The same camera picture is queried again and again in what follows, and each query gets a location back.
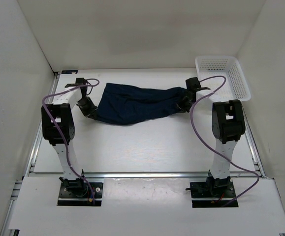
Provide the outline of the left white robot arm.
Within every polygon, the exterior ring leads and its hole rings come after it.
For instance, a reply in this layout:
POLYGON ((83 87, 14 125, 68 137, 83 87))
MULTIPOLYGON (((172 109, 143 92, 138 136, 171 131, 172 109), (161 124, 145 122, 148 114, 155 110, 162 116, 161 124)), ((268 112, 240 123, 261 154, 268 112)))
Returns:
POLYGON ((88 88, 99 84, 90 84, 89 80, 77 78, 73 84, 67 84, 63 92, 48 95, 42 99, 42 135, 56 151, 63 169, 61 182, 77 197, 82 197, 93 188, 84 176, 78 161, 72 140, 75 137, 75 125, 72 109, 76 106, 86 118, 96 119, 97 106, 89 98, 88 88))

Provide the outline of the navy blue shorts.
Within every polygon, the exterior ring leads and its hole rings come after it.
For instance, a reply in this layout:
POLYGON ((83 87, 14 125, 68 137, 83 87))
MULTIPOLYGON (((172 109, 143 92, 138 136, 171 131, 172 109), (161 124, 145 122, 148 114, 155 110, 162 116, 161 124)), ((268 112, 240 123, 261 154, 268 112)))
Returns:
POLYGON ((182 110, 178 103, 187 90, 139 88, 107 83, 96 111, 96 120, 113 125, 132 125, 164 118, 182 110))

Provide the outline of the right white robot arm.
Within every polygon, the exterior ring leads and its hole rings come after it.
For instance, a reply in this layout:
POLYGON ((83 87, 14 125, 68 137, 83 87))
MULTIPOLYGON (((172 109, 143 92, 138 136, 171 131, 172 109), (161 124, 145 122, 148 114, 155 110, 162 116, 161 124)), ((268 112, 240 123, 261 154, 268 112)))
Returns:
POLYGON ((238 99, 225 100, 215 93, 195 88, 186 90, 177 106, 183 112, 190 112, 191 125, 197 137, 214 153, 213 164, 206 179, 206 192, 216 197, 230 185, 229 168, 233 151, 246 130, 242 103, 238 99), (212 133, 216 138, 214 149, 201 138, 193 120, 195 106, 204 99, 212 109, 212 133))

